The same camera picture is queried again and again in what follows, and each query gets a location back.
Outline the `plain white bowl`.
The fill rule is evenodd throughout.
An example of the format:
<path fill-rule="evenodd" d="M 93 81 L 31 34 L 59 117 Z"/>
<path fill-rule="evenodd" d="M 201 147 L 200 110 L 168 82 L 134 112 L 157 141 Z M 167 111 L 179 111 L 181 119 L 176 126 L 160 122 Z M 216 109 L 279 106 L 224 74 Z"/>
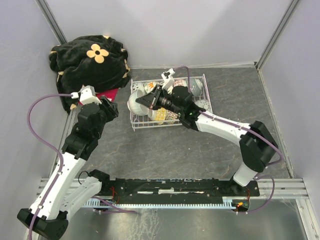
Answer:
<path fill-rule="evenodd" d="M 136 99 L 143 97 L 144 94 L 141 90 L 136 90 L 131 93 L 128 101 L 127 101 L 127 107 L 135 115 L 138 116 L 145 116 L 148 115 L 149 109 L 145 107 L 144 105 L 139 104 L 136 102 Z"/>

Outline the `yellow teal sun bowl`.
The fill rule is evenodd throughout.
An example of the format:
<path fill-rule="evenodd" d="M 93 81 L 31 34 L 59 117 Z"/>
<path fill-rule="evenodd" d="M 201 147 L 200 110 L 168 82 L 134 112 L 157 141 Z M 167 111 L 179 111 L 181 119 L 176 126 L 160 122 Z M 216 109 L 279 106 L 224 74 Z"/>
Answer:
<path fill-rule="evenodd" d="M 158 110 L 149 110 L 148 117 L 151 121 L 156 122 L 158 125 L 162 125 L 167 116 L 168 111 L 165 108 L 159 108 Z"/>

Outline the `white wire dish rack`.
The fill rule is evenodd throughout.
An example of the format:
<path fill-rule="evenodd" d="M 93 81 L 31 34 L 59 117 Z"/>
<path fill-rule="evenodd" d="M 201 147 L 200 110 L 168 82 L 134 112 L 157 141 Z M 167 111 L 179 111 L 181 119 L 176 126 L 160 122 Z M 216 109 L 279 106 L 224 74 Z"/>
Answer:
<path fill-rule="evenodd" d="M 162 82 L 162 79 L 132 81 L 131 92 L 133 93 L 136 90 L 141 90 L 143 93 L 146 93 L 152 86 L 155 84 L 161 84 Z M 193 94 L 193 101 L 200 107 L 212 112 L 213 109 L 206 76 L 204 74 L 200 76 L 192 76 L 190 78 L 190 84 L 191 92 Z M 151 129 L 181 125 L 177 115 L 167 110 L 159 110 L 157 117 L 152 117 L 151 113 L 147 115 L 137 115 L 131 112 L 130 123 L 134 131 L 137 129 Z"/>

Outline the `red patterned bowl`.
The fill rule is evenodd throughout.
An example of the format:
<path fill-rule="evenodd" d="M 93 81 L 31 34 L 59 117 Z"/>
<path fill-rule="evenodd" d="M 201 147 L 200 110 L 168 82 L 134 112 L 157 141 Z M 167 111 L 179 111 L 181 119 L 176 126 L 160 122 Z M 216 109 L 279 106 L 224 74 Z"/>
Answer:
<path fill-rule="evenodd" d="M 146 94 L 146 91 L 145 91 L 145 88 L 144 88 L 144 85 L 140 82 L 134 82 L 132 84 L 132 87 L 131 87 L 131 90 L 132 92 L 135 92 L 135 91 L 142 91 L 142 94 L 145 95 Z"/>

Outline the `brown scale patterned bowl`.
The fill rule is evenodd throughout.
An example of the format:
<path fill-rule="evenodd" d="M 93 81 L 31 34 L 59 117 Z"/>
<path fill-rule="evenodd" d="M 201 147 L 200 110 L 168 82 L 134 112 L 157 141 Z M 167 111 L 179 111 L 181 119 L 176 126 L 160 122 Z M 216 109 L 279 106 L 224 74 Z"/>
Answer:
<path fill-rule="evenodd" d="M 168 111 L 165 117 L 167 124 L 172 125 L 179 122 L 178 115 L 172 111 Z"/>

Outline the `grey geometric patterned bowl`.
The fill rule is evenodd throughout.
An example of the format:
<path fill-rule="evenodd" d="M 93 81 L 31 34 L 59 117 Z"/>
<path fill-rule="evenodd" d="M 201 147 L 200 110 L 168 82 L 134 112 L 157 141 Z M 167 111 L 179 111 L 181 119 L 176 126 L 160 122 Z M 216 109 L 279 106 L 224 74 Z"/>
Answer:
<path fill-rule="evenodd" d="M 199 78 L 191 77 L 187 81 L 190 92 L 194 97 L 199 97 L 203 92 L 203 84 Z"/>

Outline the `multicolour bowl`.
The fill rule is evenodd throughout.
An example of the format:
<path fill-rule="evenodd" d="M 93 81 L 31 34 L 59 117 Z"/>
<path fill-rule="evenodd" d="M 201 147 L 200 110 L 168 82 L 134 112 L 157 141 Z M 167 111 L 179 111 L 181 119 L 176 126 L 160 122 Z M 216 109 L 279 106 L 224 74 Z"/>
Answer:
<path fill-rule="evenodd" d="M 199 99 L 195 102 L 195 104 L 202 108 L 205 109 L 206 111 L 210 112 L 211 108 L 210 108 L 210 103 L 206 100 L 206 99 Z"/>

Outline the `blue triangle patterned bowl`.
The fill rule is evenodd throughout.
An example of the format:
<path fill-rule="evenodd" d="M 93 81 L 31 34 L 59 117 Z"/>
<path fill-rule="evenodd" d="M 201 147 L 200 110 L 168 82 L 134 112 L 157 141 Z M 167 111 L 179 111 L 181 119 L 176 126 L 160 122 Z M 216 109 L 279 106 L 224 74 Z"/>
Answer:
<path fill-rule="evenodd" d="M 177 86 L 183 86 L 183 87 L 187 87 L 188 84 L 187 82 L 184 80 L 184 79 L 176 79 L 173 83 L 173 86 L 174 87 L 177 87 Z"/>

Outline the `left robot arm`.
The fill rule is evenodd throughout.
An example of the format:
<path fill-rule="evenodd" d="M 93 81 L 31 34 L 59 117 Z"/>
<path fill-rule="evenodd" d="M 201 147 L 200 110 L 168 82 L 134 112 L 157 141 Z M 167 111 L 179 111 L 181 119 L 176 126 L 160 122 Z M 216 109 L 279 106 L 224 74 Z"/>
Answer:
<path fill-rule="evenodd" d="M 41 194 L 28 208 L 22 208 L 17 219 L 32 234 L 48 240 L 59 240 L 69 221 L 84 203 L 96 194 L 106 195 L 111 189 L 109 175 L 95 170 L 73 193 L 66 196 L 76 174 L 98 146 L 106 123 L 119 115 L 118 106 L 106 97 L 82 101 L 70 134 L 60 150 L 59 161 Z"/>

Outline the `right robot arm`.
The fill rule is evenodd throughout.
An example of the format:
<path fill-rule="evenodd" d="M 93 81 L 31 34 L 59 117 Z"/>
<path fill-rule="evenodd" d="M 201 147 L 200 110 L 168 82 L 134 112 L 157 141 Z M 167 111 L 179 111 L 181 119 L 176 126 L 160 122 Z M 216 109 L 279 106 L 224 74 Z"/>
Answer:
<path fill-rule="evenodd" d="M 273 164 L 272 158 L 281 151 L 267 127 L 260 121 L 241 123 L 217 116 L 198 106 L 193 94 L 185 86 L 176 86 L 168 93 L 157 85 L 148 94 L 133 94 L 134 102 L 149 110 L 164 108 L 177 114 L 188 129 L 209 133 L 236 144 L 240 148 L 242 164 L 229 183 L 231 193 L 242 195 L 259 173 Z"/>

